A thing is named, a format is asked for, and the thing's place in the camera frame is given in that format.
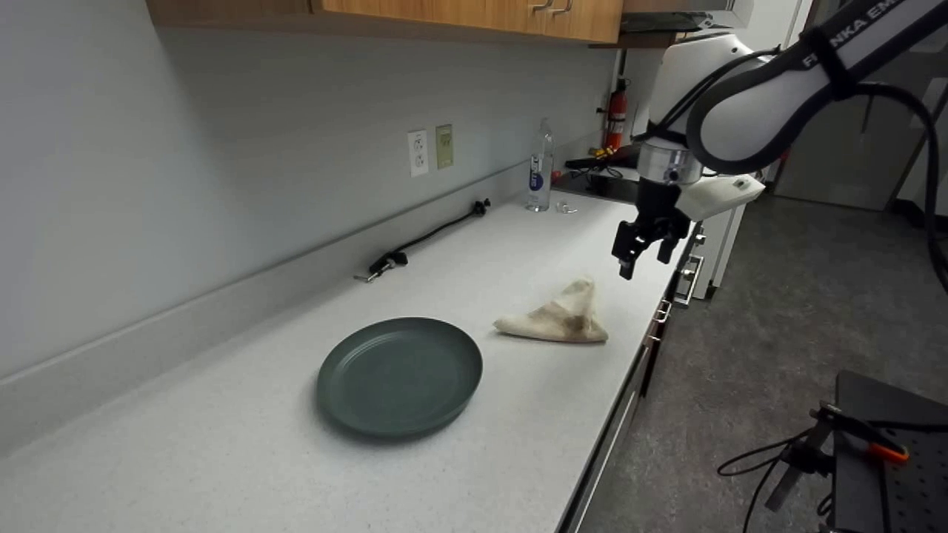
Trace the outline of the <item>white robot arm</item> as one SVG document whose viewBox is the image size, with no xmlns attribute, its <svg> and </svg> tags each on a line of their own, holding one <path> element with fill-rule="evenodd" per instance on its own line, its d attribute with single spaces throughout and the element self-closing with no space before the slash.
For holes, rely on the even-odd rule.
<svg viewBox="0 0 948 533">
<path fill-rule="evenodd" d="M 850 0 L 789 48 L 753 50 L 736 32 L 670 44 L 653 121 L 635 140 L 638 217 L 616 229 L 611 245 L 620 275 L 632 279 L 653 244 L 670 260 L 691 223 L 755 201 L 765 194 L 755 173 L 776 164 L 829 105 L 893 97 L 937 130 L 915 96 L 870 83 L 870 75 L 944 20 L 948 0 Z"/>
</svg>

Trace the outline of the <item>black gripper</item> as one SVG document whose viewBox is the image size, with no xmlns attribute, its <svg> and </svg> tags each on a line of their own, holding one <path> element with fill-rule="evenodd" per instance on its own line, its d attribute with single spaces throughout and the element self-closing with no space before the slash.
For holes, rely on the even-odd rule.
<svg viewBox="0 0 948 533">
<path fill-rule="evenodd" d="M 622 223 L 611 254 L 620 260 L 620 279 L 635 279 L 638 259 L 657 245 L 657 260 L 670 263 L 676 244 L 688 235 L 691 220 L 676 207 L 682 191 L 673 185 L 644 182 L 638 186 L 638 220 Z"/>
</svg>

